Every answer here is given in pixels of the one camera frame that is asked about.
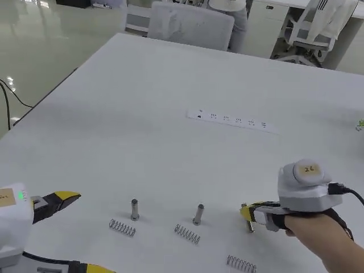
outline power strip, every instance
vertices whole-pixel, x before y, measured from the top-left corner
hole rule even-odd
[[[277,129],[274,128],[273,125],[266,122],[258,122],[254,119],[234,118],[230,115],[219,115],[203,110],[188,110],[187,117],[192,119],[199,119],[201,121],[215,122],[235,127],[254,129],[267,133],[278,134]]]

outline shiny floor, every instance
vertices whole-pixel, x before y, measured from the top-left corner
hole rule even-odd
[[[36,104],[120,31],[119,10],[77,9],[55,0],[0,0],[0,78]],[[9,93],[11,117],[28,109]],[[7,131],[0,92],[0,137]]]

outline coiled spring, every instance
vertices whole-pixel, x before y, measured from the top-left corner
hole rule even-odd
[[[257,273],[256,265],[231,255],[227,256],[226,264],[246,273]]]
[[[136,230],[132,226],[128,226],[126,224],[123,224],[119,221],[116,221],[114,219],[111,219],[109,222],[109,228],[116,230],[118,232],[121,232],[125,235],[128,235],[130,237],[133,237]]]
[[[195,245],[198,244],[198,242],[200,241],[200,238],[201,238],[200,236],[198,236],[194,232],[186,229],[185,227],[181,226],[180,224],[176,225],[175,233],[186,238],[187,240],[194,243]]]

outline person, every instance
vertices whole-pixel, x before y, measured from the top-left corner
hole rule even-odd
[[[229,49],[242,54],[244,37],[247,31],[247,8],[253,0],[209,0],[209,9],[234,17]]]
[[[364,249],[333,218],[317,214],[309,218],[285,216],[286,234],[295,236],[323,262],[329,273],[363,273]]]

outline metal pin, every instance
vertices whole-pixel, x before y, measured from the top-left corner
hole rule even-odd
[[[247,205],[246,205],[246,203],[241,204],[241,207],[242,207],[242,208],[244,208],[245,206],[247,206]],[[250,221],[248,221],[248,220],[246,220],[246,227],[248,228],[248,231],[249,231],[250,233],[253,233],[253,232],[254,232],[254,228],[253,228],[253,226],[252,226],[251,222],[250,222]]]
[[[198,205],[196,215],[195,215],[194,219],[192,219],[192,222],[195,226],[200,225],[201,216],[202,216],[202,213],[204,212],[204,209],[205,209],[205,207],[203,206],[203,204]]]
[[[137,221],[139,219],[138,200],[137,199],[133,199],[131,201],[131,216],[130,216],[130,219],[132,219],[133,221]]]

